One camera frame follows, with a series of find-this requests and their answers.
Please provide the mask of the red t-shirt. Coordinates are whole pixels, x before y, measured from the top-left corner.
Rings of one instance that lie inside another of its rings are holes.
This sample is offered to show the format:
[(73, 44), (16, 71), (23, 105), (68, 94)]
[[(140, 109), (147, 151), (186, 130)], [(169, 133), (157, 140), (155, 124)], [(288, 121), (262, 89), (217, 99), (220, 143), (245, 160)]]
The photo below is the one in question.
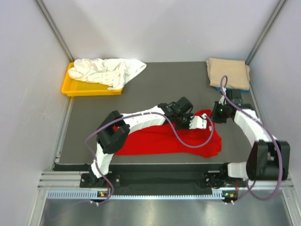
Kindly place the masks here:
[[(201, 110), (194, 115), (204, 113), (210, 116), (211, 111)], [(167, 122), (133, 132), (116, 155), (190, 153), (210, 158), (222, 150), (222, 139), (208, 119), (206, 129), (176, 129), (176, 133), (173, 129), (175, 124)]]

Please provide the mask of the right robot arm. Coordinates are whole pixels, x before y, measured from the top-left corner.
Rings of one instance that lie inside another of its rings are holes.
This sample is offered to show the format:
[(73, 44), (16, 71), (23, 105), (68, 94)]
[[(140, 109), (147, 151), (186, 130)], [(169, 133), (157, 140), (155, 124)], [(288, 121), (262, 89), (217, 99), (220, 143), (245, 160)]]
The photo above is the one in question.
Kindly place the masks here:
[(251, 151), (246, 162), (226, 163), (225, 171), (220, 173), (220, 182), (231, 186), (237, 178), (255, 181), (277, 181), (279, 172), (281, 180), (288, 177), (290, 145), (276, 138), (276, 145), (270, 135), (261, 126), (256, 111), (250, 104), (244, 104), (239, 89), (222, 89), (222, 97), (216, 101), (211, 114), (215, 123), (226, 123), (232, 119), (247, 137)]

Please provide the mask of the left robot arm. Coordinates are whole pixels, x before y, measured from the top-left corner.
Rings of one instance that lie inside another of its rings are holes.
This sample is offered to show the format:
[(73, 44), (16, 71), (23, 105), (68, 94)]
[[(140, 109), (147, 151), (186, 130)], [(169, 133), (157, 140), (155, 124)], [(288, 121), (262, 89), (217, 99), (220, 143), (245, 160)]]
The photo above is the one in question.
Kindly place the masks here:
[(168, 121), (174, 123), (176, 129), (195, 129), (198, 123), (197, 117), (191, 112), (192, 108), (191, 102), (182, 97), (178, 102), (161, 103), (141, 112), (111, 112), (100, 125), (109, 126), (97, 132), (95, 159), (89, 170), (90, 181), (98, 187), (106, 183), (113, 155), (121, 150), (128, 135), (133, 132), (161, 126)]

